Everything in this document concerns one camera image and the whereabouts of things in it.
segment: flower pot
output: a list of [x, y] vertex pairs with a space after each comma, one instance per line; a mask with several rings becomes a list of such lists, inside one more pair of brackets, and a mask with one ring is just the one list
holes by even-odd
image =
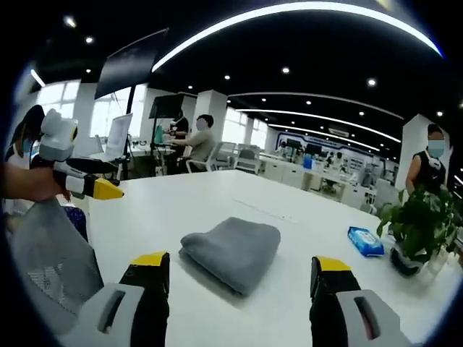
[[402, 251], [401, 242], [396, 242], [391, 250], [391, 262], [394, 268], [404, 277], [412, 277], [419, 273], [426, 263], [426, 255], [418, 255], [417, 259], [411, 260]]

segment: green leaves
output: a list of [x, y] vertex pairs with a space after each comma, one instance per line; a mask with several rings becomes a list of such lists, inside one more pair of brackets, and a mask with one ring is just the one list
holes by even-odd
[[[402, 202], [404, 191], [399, 193]], [[379, 237], [383, 234], [383, 227], [391, 222], [394, 238], [402, 242], [402, 250], [406, 257], [413, 260], [421, 250], [425, 250], [424, 257], [429, 260], [435, 250], [454, 239], [455, 225], [454, 203], [448, 190], [442, 189], [439, 195], [426, 192], [418, 187], [403, 206], [384, 205], [379, 214], [381, 222], [376, 229]]]

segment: office chair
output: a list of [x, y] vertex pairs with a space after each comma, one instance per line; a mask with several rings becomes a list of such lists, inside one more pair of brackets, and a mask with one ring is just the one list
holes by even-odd
[[192, 173], [191, 164], [205, 168], [206, 171], [217, 171], [224, 168], [230, 168], [230, 158], [232, 158], [233, 151], [236, 144], [233, 142], [218, 142], [209, 154], [206, 161], [187, 160], [187, 169]]
[[238, 157], [234, 163], [234, 169], [257, 175], [260, 168], [258, 146], [238, 145]]

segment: white table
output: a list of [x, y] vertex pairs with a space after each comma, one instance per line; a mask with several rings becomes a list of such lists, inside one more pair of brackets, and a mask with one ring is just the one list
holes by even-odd
[[[351, 266], [362, 288], [374, 290], [401, 317], [412, 342], [425, 339], [462, 277], [444, 267], [429, 286], [419, 276], [407, 280], [388, 256], [364, 258], [347, 238], [350, 226], [375, 230], [376, 217], [240, 171], [135, 179], [121, 188], [119, 200], [90, 200], [90, 243], [105, 283], [118, 282], [141, 254], [170, 252], [170, 347], [311, 346], [310, 264], [317, 254]], [[178, 256], [184, 235], [208, 231], [230, 216], [281, 232], [271, 268], [246, 299], [224, 293]]]

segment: black ceiling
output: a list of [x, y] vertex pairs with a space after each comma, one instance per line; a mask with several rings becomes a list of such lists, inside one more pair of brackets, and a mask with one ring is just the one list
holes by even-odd
[[[105, 4], [94, 5], [91, 11], [77, 9], [70, 13], [77, 27], [63, 25], [56, 31], [38, 52], [37, 70], [46, 83], [71, 78], [96, 82], [109, 54], [144, 35], [169, 27], [163, 48], [167, 52], [212, 24], [275, 2], [290, 1], [156, 1], [156, 5], [131, 1], [124, 7]], [[451, 26], [446, 25], [452, 8], [430, 4], [411, 1], [401, 14], [436, 43], [443, 58], [418, 39], [377, 20], [340, 12], [292, 12], [239, 23], [199, 41], [152, 74], [149, 84], [174, 92], [297, 92], [357, 100], [404, 120], [355, 103], [295, 95], [237, 96], [231, 98], [231, 106], [312, 113], [396, 138], [402, 137], [403, 124], [421, 113], [453, 135], [454, 158], [461, 158], [462, 141], [457, 142], [463, 126], [461, 38], [453, 37]], [[87, 35], [95, 38], [93, 44], [85, 43]], [[290, 73], [282, 74], [282, 67], [289, 67]], [[231, 79], [225, 80], [225, 74]], [[378, 81], [375, 87], [367, 86], [370, 77]], [[444, 115], [437, 117], [437, 111]], [[294, 121], [292, 126], [314, 130], [332, 124], [304, 116], [256, 115], [270, 116], [273, 123], [282, 125]], [[394, 152], [391, 157], [399, 157], [400, 144], [345, 127], [356, 140], [374, 147], [384, 143], [384, 148]], [[452, 172], [463, 167], [458, 161], [451, 164]]]

